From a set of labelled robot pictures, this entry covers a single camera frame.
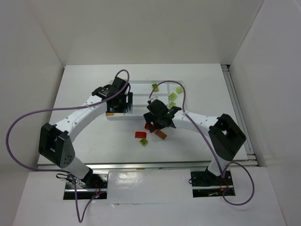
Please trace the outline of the red rectangular lego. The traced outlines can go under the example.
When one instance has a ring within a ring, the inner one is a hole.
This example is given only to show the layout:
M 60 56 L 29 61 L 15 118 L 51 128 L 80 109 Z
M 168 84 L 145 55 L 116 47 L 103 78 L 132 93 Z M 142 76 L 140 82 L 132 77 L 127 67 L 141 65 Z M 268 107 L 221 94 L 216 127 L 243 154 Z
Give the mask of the red rectangular lego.
M 145 124 L 145 126 L 144 126 L 144 128 L 146 129 L 146 130 L 148 130 L 150 133 L 152 133 L 152 132 L 154 132 L 154 131 L 156 131 L 156 127 L 155 127 L 155 125 L 154 124 Z

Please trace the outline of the brown lego plate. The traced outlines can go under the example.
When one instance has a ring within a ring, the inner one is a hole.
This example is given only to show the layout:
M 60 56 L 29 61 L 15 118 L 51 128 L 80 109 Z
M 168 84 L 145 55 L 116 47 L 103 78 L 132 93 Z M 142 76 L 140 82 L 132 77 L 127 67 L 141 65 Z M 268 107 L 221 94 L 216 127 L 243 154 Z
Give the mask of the brown lego plate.
M 165 140 L 167 137 L 167 135 L 164 132 L 162 132 L 161 130 L 156 130 L 155 135 L 158 136 L 159 138 L 161 138 L 162 140 Z

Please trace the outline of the red curved lego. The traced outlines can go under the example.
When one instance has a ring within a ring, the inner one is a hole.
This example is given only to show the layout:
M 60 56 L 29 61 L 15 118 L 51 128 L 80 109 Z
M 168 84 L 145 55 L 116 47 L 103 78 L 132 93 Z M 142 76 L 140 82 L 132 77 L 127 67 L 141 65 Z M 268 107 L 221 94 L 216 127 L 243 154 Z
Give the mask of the red curved lego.
M 146 132 L 143 132 L 143 131 L 137 131 L 135 132 L 135 138 L 146 138 L 147 137 L 147 133 Z

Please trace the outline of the light green lego block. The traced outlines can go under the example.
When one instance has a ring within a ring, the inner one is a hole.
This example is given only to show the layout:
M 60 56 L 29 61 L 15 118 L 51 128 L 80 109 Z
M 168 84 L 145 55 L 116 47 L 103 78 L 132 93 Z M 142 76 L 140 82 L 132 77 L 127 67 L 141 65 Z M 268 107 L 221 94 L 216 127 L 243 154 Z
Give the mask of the light green lego block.
M 174 92 L 171 93 L 171 94 L 169 95 L 169 97 L 168 97 L 168 99 L 169 99 L 170 101 L 174 101 L 176 98 L 177 98 L 177 95 L 176 95 Z

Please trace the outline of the small green lego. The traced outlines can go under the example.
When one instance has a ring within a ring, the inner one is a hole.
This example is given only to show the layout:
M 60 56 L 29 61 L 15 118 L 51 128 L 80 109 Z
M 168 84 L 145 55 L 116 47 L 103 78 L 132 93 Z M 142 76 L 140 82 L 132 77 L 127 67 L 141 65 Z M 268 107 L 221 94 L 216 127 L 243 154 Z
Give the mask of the small green lego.
M 142 139 L 140 140 L 140 144 L 141 144 L 142 146 L 146 146 L 146 145 L 148 144 L 148 140 L 145 139 L 145 138 L 142 138 Z

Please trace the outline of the light green tall lego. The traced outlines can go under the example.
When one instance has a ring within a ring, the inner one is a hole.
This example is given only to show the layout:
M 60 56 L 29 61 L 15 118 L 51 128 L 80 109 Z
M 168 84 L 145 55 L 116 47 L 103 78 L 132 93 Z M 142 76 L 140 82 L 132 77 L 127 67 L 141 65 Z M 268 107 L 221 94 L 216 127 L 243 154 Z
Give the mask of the light green tall lego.
M 181 94 L 181 93 L 183 93 L 184 92 L 184 88 L 182 87 L 182 86 L 177 86 L 176 87 L 176 93 L 177 94 Z

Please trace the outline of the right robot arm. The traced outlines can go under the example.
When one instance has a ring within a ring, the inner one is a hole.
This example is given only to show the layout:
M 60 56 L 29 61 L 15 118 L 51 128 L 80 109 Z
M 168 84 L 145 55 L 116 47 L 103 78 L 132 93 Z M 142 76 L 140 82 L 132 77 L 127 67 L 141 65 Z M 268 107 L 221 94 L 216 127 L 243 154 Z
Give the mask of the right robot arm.
M 151 133 L 154 128 L 169 127 L 200 133 L 213 155 L 207 171 L 216 177 L 225 176 L 229 164 L 246 141 L 245 134 L 228 114 L 213 117 L 189 113 L 177 106 L 168 109 L 158 99 L 149 100 L 147 109 L 149 112 L 143 116 Z

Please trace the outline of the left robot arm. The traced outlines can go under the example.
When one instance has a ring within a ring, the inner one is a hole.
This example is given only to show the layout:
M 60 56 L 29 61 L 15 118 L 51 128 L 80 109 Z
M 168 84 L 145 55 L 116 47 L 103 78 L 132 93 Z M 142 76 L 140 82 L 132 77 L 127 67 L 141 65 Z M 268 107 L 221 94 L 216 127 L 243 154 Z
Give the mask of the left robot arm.
M 40 155 L 71 173 L 86 187 L 102 184 L 101 178 L 76 157 L 73 142 L 98 116 L 130 110 L 133 94 L 127 92 L 129 86 L 126 80 L 115 77 L 112 84 L 95 89 L 82 107 L 65 119 L 53 125 L 44 124 L 40 130 Z

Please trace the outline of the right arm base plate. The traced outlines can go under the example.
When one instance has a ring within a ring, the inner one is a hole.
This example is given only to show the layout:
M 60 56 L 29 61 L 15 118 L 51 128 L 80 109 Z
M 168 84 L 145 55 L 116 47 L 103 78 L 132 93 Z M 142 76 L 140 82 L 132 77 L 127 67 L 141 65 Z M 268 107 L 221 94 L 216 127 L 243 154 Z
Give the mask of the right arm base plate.
M 215 176 L 208 171 L 192 171 L 188 181 L 192 186 L 194 198 L 235 196 L 235 189 L 230 171 L 226 171 L 225 177 Z

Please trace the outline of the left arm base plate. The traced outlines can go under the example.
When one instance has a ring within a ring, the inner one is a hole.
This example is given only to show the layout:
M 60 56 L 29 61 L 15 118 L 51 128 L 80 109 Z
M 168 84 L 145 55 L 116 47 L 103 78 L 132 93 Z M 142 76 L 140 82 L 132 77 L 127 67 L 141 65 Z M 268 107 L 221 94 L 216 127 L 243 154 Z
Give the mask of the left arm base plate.
M 95 174 L 92 178 L 92 182 L 88 185 L 79 181 L 77 178 L 75 178 L 76 183 L 74 183 L 68 174 L 57 173 L 56 178 L 65 181 L 64 200 L 75 200 L 74 186 L 76 186 L 79 200 L 90 200 L 93 196 L 95 196 L 96 200 L 107 199 L 108 173 Z

